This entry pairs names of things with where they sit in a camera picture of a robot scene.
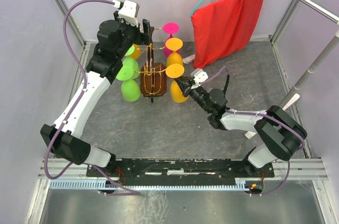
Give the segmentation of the orange wine glass front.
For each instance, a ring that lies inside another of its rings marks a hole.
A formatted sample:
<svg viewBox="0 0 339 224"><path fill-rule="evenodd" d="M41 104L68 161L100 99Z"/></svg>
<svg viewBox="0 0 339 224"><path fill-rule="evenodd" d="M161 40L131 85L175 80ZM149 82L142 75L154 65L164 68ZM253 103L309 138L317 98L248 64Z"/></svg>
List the orange wine glass front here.
<svg viewBox="0 0 339 224"><path fill-rule="evenodd" d="M171 51L167 57L167 67L173 64L183 66L183 58L178 51L183 47L183 41L179 38L170 38L165 42L165 47Z"/></svg>

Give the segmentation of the orange wine glass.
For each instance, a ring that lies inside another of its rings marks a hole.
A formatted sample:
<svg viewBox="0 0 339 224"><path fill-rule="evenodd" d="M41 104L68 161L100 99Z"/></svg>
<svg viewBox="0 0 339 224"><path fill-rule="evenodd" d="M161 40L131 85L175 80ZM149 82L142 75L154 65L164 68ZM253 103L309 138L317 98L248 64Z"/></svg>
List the orange wine glass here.
<svg viewBox="0 0 339 224"><path fill-rule="evenodd" d="M175 79L179 78L184 74L184 66L181 64L171 64L166 68L166 75L169 78L172 78L173 81L170 85L170 93L171 98L176 103L185 102L188 97L184 97L182 90L179 87L179 84L175 81Z"/></svg>
<svg viewBox="0 0 339 224"><path fill-rule="evenodd" d="M138 59L141 56L141 50L140 50L140 46L137 44L134 44L134 51L132 52L132 54L129 55L129 57L133 58L133 59Z"/></svg>
<svg viewBox="0 0 339 224"><path fill-rule="evenodd" d="M183 58L178 51L183 47L183 41L179 38L170 38L165 42L165 47L171 51L167 57L167 67L173 64L183 66Z"/></svg>

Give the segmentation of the magenta wine glass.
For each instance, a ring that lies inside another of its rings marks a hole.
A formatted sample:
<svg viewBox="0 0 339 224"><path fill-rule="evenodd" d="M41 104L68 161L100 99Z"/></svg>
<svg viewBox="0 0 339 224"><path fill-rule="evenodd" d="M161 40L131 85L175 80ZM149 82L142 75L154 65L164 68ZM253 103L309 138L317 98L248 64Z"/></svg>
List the magenta wine glass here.
<svg viewBox="0 0 339 224"><path fill-rule="evenodd" d="M173 38L174 34L176 34L179 31L180 27L178 24L174 23L174 22L168 22L166 24L164 24L163 26L163 31L168 34L168 38L165 40L165 42L168 39ZM167 47L164 48L164 55L167 58L170 54L172 53L172 51L170 49L168 49Z"/></svg>

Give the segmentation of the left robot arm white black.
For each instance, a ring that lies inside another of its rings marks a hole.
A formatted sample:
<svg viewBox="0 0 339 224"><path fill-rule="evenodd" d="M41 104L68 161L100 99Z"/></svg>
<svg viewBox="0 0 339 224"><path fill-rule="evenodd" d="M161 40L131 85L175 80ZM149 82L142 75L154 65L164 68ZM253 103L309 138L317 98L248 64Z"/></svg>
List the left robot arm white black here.
<svg viewBox="0 0 339 224"><path fill-rule="evenodd" d="M116 173L116 156L80 139L87 119L97 102L115 79L123 82L127 90L124 98L133 102L141 92L136 78L140 67L128 54L137 45L150 45L153 27L148 20L130 24L126 19L106 20L99 26L98 43L86 68L82 68L83 81L60 117L40 133L47 145L47 154L61 157L70 164L88 164L98 167L104 176Z"/></svg>

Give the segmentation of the green wine glass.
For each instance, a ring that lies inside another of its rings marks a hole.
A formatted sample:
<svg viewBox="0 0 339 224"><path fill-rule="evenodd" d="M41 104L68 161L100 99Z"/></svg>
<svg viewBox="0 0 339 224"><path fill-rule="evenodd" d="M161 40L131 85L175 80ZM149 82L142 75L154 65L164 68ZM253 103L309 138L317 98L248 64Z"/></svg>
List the green wine glass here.
<svg viewBox="0 0 339 224"><path fill-rule="evenodd" d="M129 57L129 55L132 54L134 49L135 48L132 45L132 47L125 54L125 59L123 60L123 65L124 66L127 66L128 68L133 69L133 76L132 76L131 79L136 79L139 76L138 72L140 71L140 66L139 66L137 60Z"/></svg>
<svg viewBox="0 0 339 224"><path fill-rule="evenodd" d="M141 92L138 84L133 79L134 71L129 66L122 66L116 79L122 81L121 93L125 101L134 102L140 98Z"/></svg>

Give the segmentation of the gold wine glass rack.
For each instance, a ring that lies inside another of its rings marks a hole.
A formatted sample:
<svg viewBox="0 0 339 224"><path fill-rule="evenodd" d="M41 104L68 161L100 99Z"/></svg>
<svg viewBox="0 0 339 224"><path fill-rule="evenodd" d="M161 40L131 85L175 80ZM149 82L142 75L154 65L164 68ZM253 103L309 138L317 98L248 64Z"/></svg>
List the gold wine glass rack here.
<svg viewBox="0 0 339 224"><path fill-rule="evenodd" d="M143 45L145 50L146 61L140 67L140 91L144 97L149 98L150 102L154 102L154 98L162 97L167 91L166 66L161 62L154 61L153 42L149 45Z"/></svg>

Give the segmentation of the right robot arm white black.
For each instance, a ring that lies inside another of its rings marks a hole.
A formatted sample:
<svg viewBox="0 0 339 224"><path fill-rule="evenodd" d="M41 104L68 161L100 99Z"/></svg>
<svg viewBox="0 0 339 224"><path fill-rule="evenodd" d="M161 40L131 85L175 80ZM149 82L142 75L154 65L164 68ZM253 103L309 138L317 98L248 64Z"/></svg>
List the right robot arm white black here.
<svg viewBox="0 0 339 224"><path fill-rule="evenodd" d="M226 92L230 76L223 89L206 91L196 78L181 76L175 79L183 96L191 97L207 114L210 125L217 130L254 132L263 141L244 158L243 172L256 176L266 164L280 159L289 161L305 146L307 132L286 111L277 105L268 110L249 112L227 107Z"/></svg>

